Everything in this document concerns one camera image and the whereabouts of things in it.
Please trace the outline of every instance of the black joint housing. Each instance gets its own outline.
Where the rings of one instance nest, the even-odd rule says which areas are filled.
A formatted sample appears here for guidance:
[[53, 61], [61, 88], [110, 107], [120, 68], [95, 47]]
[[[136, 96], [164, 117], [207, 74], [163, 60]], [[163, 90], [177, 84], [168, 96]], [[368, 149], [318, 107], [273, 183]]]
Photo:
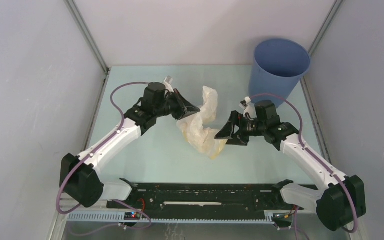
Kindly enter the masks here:
[[282, 141], [285, 141], [288, 136], [292, 134], [298, 134], [299, 131], [296, 129], [292, 124], [289, 122], [283, 122], [281, 124], [278, 124], [277, 126], [269, 128], [267, 131], [269, 136], [273, 137], [273, 146], [280, 151], [281, 150], [281, 144]]
[[[364, 183], [358, 176], [345, 177], [343, 183], [351, 195], [357, 217], [366, 214], [366, 197]], [[323, 225], [336, 231], [353, 221], [350, 203], [341, 185], [331, 186], [324, 191], [323, 196], [317, 201], [317, 216]]]
[[[71, 172], [79, 162], [79, 158], [70, 153], [62, 159], [59, 176], [60, 187], [69, 172]], [[64, 192], [85, 208], [89, 208], [102, 196], [104, 185], [101, 183], [93, 167], [83, 163], [68, 180]]]
[[188, 102], [177, 89], [169, 92], [160, 82], [151, 82], [145, 88], [140, 106], [137, 104], [125, 113], [125, 117], [140, 126], [144, 135], [157, 123], [157, 118], [172, 115], [180, 120], [196, 114], [200, 109]]
[[255, 113], [259, 121], [267, 121], [278, 116], [275, 104], [270, 100], [259, 101], [255, 104]]

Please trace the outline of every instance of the plastic bag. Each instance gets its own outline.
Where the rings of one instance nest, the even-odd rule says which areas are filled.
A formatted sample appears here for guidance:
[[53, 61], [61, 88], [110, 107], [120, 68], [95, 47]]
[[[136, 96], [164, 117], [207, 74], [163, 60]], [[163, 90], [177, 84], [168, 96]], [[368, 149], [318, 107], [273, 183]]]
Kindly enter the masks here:
[[207, 86], [202, 87], [203, 105], [200, 107], [200, 112], [177, 121], [177, 127], [182, 131], [184, 138], [198, 152], [210, 159], [215, 159], [227, 143], [227, 140], [214, 139], [219, 129], [204, 128], [204, 124], [216, 119], [218, 97], [216, 90]]

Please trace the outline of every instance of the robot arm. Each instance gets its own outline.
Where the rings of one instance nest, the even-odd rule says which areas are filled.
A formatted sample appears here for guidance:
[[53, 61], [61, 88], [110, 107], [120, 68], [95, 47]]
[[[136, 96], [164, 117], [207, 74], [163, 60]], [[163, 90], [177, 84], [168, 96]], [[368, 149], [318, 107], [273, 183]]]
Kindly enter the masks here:
[[278, 151], [291, 157], [310, 177], [317, 190], [309, 189], [285, 180], [272, 187], [281, 203], [300, 206], [316, 213], [320, 221], [330, 230], [353, 221], [351, 206], [340, 183], [349, 191], [358, 217], [366, 214], [363, 181], [358, 176], [348, 177], [316, 153], [306, 142], [299, 139], [299, 131], [289, 122], [281, 122], [275, 105], [269, 101], [255, 104], [256, 118], [250, 117], [250, 98], [241, 102], [244, 114], [232, 111], [226, 125], [215, 139], [227, 140], [228, 145], [247, 146], [250, 137], [263, 136]]
[[154, 126], [157, 118], [172, 115], [180, 120], [200, 111], [185, 100], [177, 89], [173, 89], [171, 82], [172, 78], [167, 77], [163, 83], [149, 83], [143, 97], [125, 113], [123, 125], [120, 122], [98, 143], [77, 156], [69, 153], [62, 159], [60, 186], [69, 172], [80, 161], [84, 161], [64, 188], [68, 195], [86, 208], [98, 200], [124, 201], [129, 197], [134, 186], [127, 180], [100, 181], [99, 175], [105, 166], [124, 147]]

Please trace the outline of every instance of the blue plastic bin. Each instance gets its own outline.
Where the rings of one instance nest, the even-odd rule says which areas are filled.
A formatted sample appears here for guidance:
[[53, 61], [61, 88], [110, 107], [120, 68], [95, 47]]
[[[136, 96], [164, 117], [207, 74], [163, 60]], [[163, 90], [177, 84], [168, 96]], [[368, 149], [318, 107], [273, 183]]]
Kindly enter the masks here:
[[[273, 38], [260, 43], [254, 52], [249, 96], [271, 93], [287, 99], [300, 79], [309, 71], [310, 55], [298, 43]], [[259, 96], [253, 103], [271, 100], [278, 108], [284, 101], [271, 96]]]

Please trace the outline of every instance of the purple cable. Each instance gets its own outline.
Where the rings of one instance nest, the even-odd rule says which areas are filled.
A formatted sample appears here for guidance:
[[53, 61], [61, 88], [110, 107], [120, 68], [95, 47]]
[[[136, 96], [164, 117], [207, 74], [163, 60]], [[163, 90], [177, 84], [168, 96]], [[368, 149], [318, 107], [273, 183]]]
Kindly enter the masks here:
[[298, 210], [300, 210], [300, 207], [295, 205], [295, 212], [293, 213], [293, 228], [295, 230], [295, 238], [296, 240], [298, 240], [298, 228], [297, 228], [297, 213], [298, 213]]
[[[119, 87], [117, 87], [116, 89], [114, 89], [114, 91], [112, 91], [111, 95], [109, 96], [109, 99], [111, 101], [111, 104], [118, 110], [118, 112], [120, 113], [121, 115], [121, 121], [120, 121], [120, 124], [117, 128], [117, 130], [120, 130], [122, 127], [123, 127], [123, 124], [125, 123], [125, 115], [123, 113], [123, 111], [121, 110], [121, 108], [119, 106], [117, 106], [117, 104], [114, 102], [113, 100], [113, 96], [114, 94], [121, 88], [124, 88], [126, 86], [129, 86], [129, 85], [136, 85], [136, 84], [145, 84], [147, 85], [148, 82], [144, 82], [144, 81], [137, 81], [137, 82], [129, 82], [129, 83], [126, 83], [126, 84], [123, 84]], [[114, 131], [109, 137], [107, 137], [105, 140], [103, 140], [101, 142], [101, 144], [99, 144], [95, 149], [93, 149], [90, 153], [94, 154], [96, 153], [99, 149], [102, 148], [102, 146], [104, 146], [106, 143], [108, 143], [108, 141], [110, 141], [115, 135], [117, 134], [117, 131]], [[64, 181], [62, 181], [62, 184], [61, 184], [61, 187], [59, 188], [59, 191], [58, 191], [58, 195], [56, 196], [56, 210], [58, 211], [59, 214], [62, 214], [62, 215], [66, 215], [66, 214], [69, 214], [69, 213], [72, 213], [74, 210], [76, 210], [77, 208], [80, 207], [80, 203], [77, 204], [76, 206], [74, 206], [72, 209], [70, 210], [67, 210], [67, 211], [63, 211], [61, 209], [61, 205], [60, 205], [60, 201], [61, 201], [61, 195], [63, 194], [63, 191], [64, 191], [64, 188], [66, 187], [67, 183], [69, 182], [69, 179], [73, 176], [73, 174], [77, 171], [77, 169], [80, 168], [80, 166], [86, 162], [86, 160], [88, 160], [90, 158], [90, 154], [86, 155], [76, 166], [73, 167], [73, 169], [67, 174], [67, 176], [65, 177]]]
[[357, 229], [359, 227], [359, 221], [357, 218], [356, 206], [354, 206], [354, 201], [351, 197], [351, 194], [348, 191], [345, 184], [341, 181], [341, 179], [336, 174], [333, 175], [334, 171], [332, 171], [332, 169], [330, 167], [328, 167], [318, 156], [316, 156], [316, 154], [314, 152], [312, 152], [310, 149], [306, 148], [306, 145], [304, 144], [304, 141], [303, 141], [303, 125], [304, 125], [303, 124], [303, 118], [301, 117], [301, 114], [298, 111], [298, 109], [294, 105], [292, 105], [292, 103], [290, 103], [289, 101], [287, 101], [283, 97], [272, 94], [272, 93], [259, 93], [259, 94], [256, 94], [254, 96], [251, 96], [250, 98], [253, 99], [256, 97], [260, 97], [260, 96], [271, 96], [271, 97], [280, 99], [280, 100], [284, 101], [285, 103], [287, 103], [295, 111], [295, 113], [298, 115], [298, 118], [299, 118], [299, 134], [298, 134], [299, 143], [301, 144], [301, 146], [303, 148], [305, 148], [305, 151], [308, 154], [310, 154], [319, 164], [321, 164], [326, 169], [326, 171], [328, 173], [330, 173], [338, 181], [339, 185], [342, 187], [343, 191], [345, 192], [346, 198], [348, 199], [349, 205], [351, 207], [352, 220], [354, 221], [354, 227], [352, 228], [352, 230], [346, 229], [345, 227], [342, 227], [342, 229], [344, 231], [346, 231], [347, 233], [350, 233], [350, 234], [357, 232]]

